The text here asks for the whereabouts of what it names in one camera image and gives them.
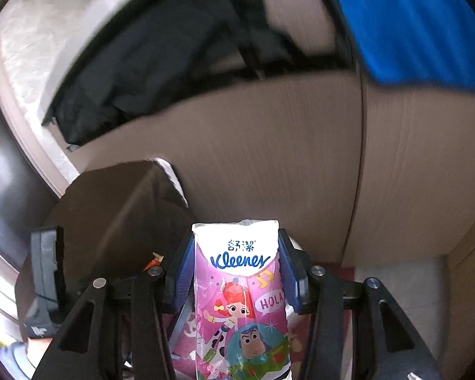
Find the jessie character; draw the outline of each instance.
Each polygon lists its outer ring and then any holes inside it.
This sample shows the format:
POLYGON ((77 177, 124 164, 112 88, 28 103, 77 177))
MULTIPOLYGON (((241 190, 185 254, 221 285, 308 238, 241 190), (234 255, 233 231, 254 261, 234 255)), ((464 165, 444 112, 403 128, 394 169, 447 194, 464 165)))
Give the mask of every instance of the jessie character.
POLYGON ((206 363, 213 360, 217 351, 224 357, 225 338, 228 331, 236 326, 238 319, 244 317, 255 319, 252 297, 246 287, 233 282, 225 283, 222 295, 227 304, 224 306, 222 300, 216 300, 213 307, 214 311, 218 312, 222 317, 214 317, 207 310, 203 311, 204 318, 210 323, 222 323, 210 339, 211 348, 203 358, 203 361, 206 363))

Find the blue fabric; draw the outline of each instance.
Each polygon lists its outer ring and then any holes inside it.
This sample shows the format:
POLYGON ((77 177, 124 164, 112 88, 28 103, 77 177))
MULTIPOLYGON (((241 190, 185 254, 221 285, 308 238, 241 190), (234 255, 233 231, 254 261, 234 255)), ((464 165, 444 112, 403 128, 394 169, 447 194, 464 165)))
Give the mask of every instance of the blue fabric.
POLYGON ((475 90, 475 13, 466 0, 338 1, 377 82, 475 90))

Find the kleenex tissue package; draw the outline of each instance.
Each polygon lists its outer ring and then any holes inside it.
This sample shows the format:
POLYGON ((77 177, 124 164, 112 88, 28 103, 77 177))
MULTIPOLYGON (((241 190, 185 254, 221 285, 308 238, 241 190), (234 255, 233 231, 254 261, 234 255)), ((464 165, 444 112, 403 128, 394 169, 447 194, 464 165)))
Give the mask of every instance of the kleenex tissue package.
POLYGON ((194 224, 198 380, 289 373, 278 222, 194 224))

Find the metal bolt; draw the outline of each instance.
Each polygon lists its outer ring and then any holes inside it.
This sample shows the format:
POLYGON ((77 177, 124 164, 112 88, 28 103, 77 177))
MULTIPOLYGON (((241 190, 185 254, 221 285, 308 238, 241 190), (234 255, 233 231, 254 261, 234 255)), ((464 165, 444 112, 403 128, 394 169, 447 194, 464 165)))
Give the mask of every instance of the metal bolt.
POLYGON ((380 281, 378 281, 374 277, 370 277, 368 281, 366 281, 366 284, 372 289, 377 289, 380 287, 380 281))
POLYGON ((93 287, 95 287, 96 289, 101 289, 106 284, 107 284, 106 279, 103 279, 102 277, 99 277, 98 279, 95 279, 93 281, 93 287))
POLYGON ((154 265, 153 267, 150 267, 150 268, 148 269, 148 274, 149 274, 150 276, 155 277, 155 276, 159 276, 160 274, 162 274, 162 271, 163 271, 163 270, 162 270, 162 268, 161 268, 159 265, 154 265))
POLYGON ((326 269, 321 265, 314 265, 312 267, 312 273, 317 276, 323 276, 326 273, 326 269))

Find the blue gripper pad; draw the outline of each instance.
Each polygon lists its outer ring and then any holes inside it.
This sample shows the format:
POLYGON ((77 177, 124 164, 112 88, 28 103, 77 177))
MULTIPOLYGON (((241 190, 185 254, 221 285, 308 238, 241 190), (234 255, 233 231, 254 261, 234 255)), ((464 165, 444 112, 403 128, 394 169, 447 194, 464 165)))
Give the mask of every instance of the blue gripper pad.
POLYGON ((308 275, 284 228, 278 231, 280 253, 280 277, 283 291, 289 304, 297 314, 309 312, 310 296, 308 275))
POLYGON ((177 313, 186 302, 193 279, 194 249, 195 239, 192 231, 188 231, 166 274, 166 286, 162 301, 165 313, 177 313))

